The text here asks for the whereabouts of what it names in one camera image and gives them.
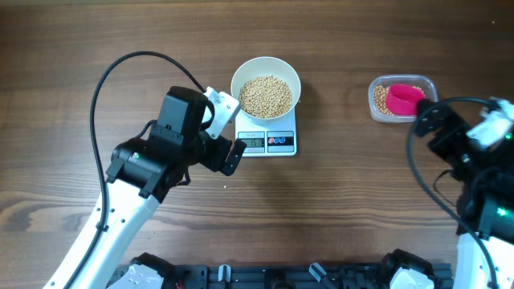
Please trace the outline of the pink measuring scoop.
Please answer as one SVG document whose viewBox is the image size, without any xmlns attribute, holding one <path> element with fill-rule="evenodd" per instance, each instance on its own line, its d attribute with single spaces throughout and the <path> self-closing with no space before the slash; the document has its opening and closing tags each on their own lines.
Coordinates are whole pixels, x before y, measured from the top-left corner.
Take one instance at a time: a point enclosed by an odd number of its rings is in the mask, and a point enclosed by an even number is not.
<svg viewBox="0 0 514 289">
<path fill-rule="evenodd" d="M 394 115 L 414 116 L 417 103 L 424 99 L 422 90 L 406 84 L 395 84 L 389 87 L 385 105 Z"/>
</svg>

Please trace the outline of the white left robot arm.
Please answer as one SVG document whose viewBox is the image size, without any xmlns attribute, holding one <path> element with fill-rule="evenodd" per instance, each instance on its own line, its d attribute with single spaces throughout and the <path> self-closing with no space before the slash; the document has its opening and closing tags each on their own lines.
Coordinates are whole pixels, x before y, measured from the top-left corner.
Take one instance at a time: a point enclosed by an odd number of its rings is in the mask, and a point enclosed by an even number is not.
<svg viewBox="0 0 514 289">
<path fill-rule="evenodd" d="M 172 87 L 157 120 L 140 136 L 112 152 L 107 177 L 90 218 L 48 288 L 104 288 L 140 228 L 166 194 L 187 185 L 190 166 L 201 164 L 230 176 L 246 145 L 221 135 L 241 109 L 239 99 L 208 88 L 197 92 Z"/>
</svg>

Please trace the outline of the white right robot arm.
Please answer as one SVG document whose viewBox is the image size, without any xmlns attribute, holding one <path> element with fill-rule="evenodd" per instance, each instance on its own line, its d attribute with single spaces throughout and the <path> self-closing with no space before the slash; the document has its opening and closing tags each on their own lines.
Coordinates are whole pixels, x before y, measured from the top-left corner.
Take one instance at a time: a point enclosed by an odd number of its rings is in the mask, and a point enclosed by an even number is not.
<svg viewBox="0 0 514 289">
<path fill-rule="evenodd" d="M 414 157 L 410 169 L 423 190 L 458 223 L 455 288 L 510 288 L 513 285 L 513 105 L 497 98 L 483 105 L 482 120 L 470 126 L 452 100 L 421 100 L 406 145 L 413 137 L 434 135 L 427 146 L 463 184 L 454 209 L 434 195 L 420 176 Z"/>
</svg>

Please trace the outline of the white digital kitchen scale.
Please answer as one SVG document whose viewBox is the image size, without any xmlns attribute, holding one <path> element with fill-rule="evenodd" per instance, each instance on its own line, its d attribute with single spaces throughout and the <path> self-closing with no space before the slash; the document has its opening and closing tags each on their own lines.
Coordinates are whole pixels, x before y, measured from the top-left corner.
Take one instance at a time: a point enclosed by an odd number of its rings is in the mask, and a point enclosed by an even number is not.
<svg viewBox="0 0 514 289">
<path fill-rule="evenodd" d="M 235 136 L 247 145 L 243 157 L 295 156 L 295 109 L 274 120 L 253 119 L 245 112 L 240 112 L 235 118 Z"/>
</svg>

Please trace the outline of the soybeans in bowl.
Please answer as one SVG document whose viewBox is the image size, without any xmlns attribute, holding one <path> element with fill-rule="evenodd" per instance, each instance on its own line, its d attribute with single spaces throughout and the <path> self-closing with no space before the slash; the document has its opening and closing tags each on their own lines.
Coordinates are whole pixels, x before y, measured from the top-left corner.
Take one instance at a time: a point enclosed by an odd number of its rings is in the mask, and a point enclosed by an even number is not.
<svg viewBox="0 0 514 289">
<path fill-rule="evenodd" d="M 242 110 L 251 116 L 271 119 L 285 114 L 292 105 L 292 92 L 283 80 L 265 75 L 246 82 L 240 90 Z"/>
</svg>

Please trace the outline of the white bowl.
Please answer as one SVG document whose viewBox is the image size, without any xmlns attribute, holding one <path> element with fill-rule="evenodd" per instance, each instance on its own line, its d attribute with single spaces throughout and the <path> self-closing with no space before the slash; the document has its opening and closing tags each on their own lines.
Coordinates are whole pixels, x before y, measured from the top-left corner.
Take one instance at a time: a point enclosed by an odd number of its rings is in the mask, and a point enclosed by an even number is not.
<svg viewBox="0 0 514 289">
<path fill-rule="evenodd" d="M 261 56 L 236 70 L 230 90 L 241 104 L 243 116 L 255 124 L 268 124 L 293 112 L 302 87 L 290 64 L 276 57 Z"/>
</svg>

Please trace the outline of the clear plastic container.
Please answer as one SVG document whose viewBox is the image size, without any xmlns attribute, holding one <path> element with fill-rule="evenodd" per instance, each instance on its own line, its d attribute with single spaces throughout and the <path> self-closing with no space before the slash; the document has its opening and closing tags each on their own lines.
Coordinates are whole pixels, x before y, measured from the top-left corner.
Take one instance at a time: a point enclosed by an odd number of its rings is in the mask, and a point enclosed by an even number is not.
<svg viewBox="0 0 514 289">
<path fill-rule="evenodd" d="M 370 114 L 383 123 L 412 122 L 421 100 L 438 101 L 435 85 L 422 75 L 384 75 L 368 90 Z"/>
</svg>

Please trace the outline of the soybeans pile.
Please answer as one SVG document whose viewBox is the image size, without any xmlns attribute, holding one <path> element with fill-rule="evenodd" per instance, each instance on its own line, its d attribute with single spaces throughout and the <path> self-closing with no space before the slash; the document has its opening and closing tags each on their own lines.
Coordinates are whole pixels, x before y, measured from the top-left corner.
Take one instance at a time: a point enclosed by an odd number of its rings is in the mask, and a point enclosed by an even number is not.
<svg viewBox="0 0 514 289">
<path fill-rule="evenodd" d="M 386 107 L 386 95 L 389 90 L 389 87 L 385 87 L 383 85 L 377 85 L 373 89 L 373 96 L 375 100 L 376 107 L 379 112 L 388 115 L 388 116 L 396 116 L 394 115 L 387 107 Z"/>
</svg>

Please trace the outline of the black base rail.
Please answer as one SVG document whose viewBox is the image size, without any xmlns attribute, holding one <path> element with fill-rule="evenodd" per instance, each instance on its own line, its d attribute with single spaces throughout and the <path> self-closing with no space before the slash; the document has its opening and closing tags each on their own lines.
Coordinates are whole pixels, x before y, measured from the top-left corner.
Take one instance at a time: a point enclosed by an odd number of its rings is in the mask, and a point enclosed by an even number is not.
<svg viewBox="0 0 514 289">
<path fill-rule="evenodd" d="M 115 271 L 109 288 L 168 289 L 320 289 L 320 288 L 452 288 L 448 264 L 427 271 L 384 264 L 300 267 L 173 266 L 166 277 L 145 273 L 135 264 Z"/>
</svg>

